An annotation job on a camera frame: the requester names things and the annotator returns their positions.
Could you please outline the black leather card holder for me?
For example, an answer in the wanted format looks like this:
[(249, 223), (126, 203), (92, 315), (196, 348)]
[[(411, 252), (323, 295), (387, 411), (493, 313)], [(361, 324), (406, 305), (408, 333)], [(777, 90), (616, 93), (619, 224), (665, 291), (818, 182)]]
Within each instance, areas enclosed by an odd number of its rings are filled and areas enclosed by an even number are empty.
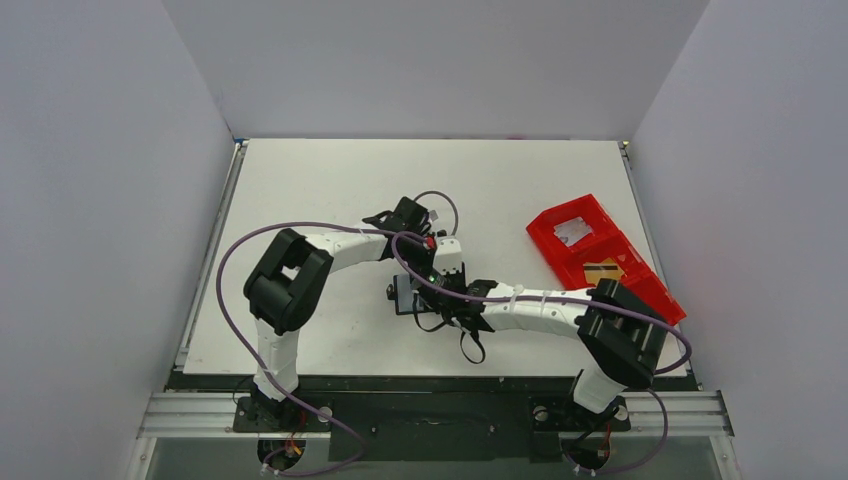
[(432, 311), (419, 297), (417, 290), (414, 289), (415, 285), (415, 280), (408, 274), (394, 275), (392, 281), (388, 284), (385, 290), (386, 297), (393, 303), (394, 312), (397, 316)]

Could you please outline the gold striped credit card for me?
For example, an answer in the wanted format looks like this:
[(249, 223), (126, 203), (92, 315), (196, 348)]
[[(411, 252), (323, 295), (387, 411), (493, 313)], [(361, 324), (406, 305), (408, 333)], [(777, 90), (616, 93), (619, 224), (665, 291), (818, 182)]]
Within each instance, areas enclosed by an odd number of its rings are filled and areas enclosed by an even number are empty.
[(618, 281), (624, 276), (622, 268), (610, 259), (605, 262), (585, 263), (583, 272), (589, 285), (597, 285), (603, 279)]

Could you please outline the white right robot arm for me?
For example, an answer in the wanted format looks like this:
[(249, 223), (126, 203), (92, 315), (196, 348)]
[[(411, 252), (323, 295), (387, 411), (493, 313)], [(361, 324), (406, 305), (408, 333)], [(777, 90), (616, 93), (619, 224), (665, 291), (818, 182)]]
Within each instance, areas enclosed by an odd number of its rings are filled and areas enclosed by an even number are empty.
[(582, 343), (593, 363), (578, 374), (563, 402), (572, 424), (588, 427), (624, 390), (652, 386), (669, 326), (620, 282), (550, 291), (463, 280), (434, 271), (414, 274), (411, 285), (446, 325), (473, 341), (483, 332), (520, 330)]

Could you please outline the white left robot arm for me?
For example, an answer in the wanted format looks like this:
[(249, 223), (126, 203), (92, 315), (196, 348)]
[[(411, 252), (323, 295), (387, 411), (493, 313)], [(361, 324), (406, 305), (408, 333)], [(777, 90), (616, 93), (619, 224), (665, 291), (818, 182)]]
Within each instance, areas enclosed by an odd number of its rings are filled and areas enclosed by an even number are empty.
[(263, 364), (253, 379), (254, 397), (262, 398), (259, 416), (272, 429), (291, 427), (298, 402), (287, 393), (298, 388), (299, 332), (314, 314), (330, 274), (366, 262), (392, 259), (391, 239), (398, 232), (421, 237), (430, 231), (430, 213), (403, 197), (395, 209), (365, 217), (351, 226), (309, 222), (317, 233), (281, 229), (248, 276), (243, 294), (255, 318), (257, 352)]

